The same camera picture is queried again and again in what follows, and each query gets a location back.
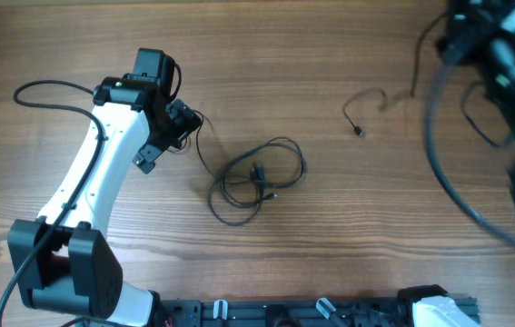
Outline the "black usb cable thick plug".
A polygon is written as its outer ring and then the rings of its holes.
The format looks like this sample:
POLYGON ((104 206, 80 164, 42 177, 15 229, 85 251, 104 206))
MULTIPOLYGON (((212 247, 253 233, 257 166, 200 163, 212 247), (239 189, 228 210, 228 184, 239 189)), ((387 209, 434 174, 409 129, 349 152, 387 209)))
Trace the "black usb cable thick plug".
POLYGON ((297 184, 306 173, 306 161, 302 154, 300 146, 291 138, 285 136, 275 137, 265 144, 259 145, 245 154, 233 159, 230 163, 225 165, 222 172, 215 178, 217 188, 221 192, 223 199, 232 206, 241 209, 253 208, 261 204, 263 201, 272 200, 274 195, 265 194, 266 189, 285 189, 297 184), (265 150, 268 147, 279 147, 296 155, 299 162, 299 168, 297 175, 289 182, 271 182, 265 177, 265 171, 261 163, 256 163, 248 175, 233 175, 231 170, 235 165, 241 161, 248 159, 260 151, 265 150), (229 193, 228 187, 241 184, 252 184, 257 190, 257 197, 252 202, 242 202, 236 199, 229 193))

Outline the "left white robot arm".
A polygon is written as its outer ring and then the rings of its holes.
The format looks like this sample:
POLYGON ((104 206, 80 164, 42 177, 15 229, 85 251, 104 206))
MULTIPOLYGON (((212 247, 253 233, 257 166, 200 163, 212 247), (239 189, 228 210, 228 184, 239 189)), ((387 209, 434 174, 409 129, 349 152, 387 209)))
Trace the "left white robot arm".
POLYGON ((0 325, 13 292, 26 307, 68 314, 73 323, 173 325, 157 292, 124 280, 106 235, 128 169, 151 172, 200 127, 177 96, 181 82, 170 55, 142 48, 131 73, 92 90, 89 130, 57 192, 35 219, 16 220, 8 233, 15 274, 1 298, 0 325))

